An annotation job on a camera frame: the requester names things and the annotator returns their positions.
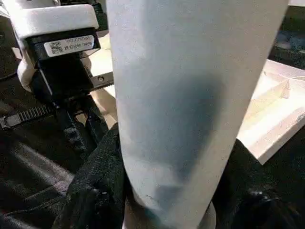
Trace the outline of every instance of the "screw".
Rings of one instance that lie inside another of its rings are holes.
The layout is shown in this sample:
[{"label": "screw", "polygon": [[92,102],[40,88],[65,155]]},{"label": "screw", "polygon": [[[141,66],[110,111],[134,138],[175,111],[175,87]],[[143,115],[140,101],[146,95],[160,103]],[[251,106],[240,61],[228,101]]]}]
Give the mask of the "screw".
[{"label": "screw", "polygon": [[97,77],[97,80],[100,81],[100,82],[103,82],[105,80],[105,78],[102,77],[102,76],[99,76],[99,77]]}]

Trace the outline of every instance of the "barcode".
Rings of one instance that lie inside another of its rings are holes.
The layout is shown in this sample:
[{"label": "barcode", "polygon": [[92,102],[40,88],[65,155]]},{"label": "barcode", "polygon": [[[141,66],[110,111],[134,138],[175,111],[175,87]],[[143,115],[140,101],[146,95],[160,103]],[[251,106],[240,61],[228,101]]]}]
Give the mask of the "barcode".
[{"label": "barcode", "polygon": [[50,42],[50,48],[53,54],[63,53],[61,42]]}]

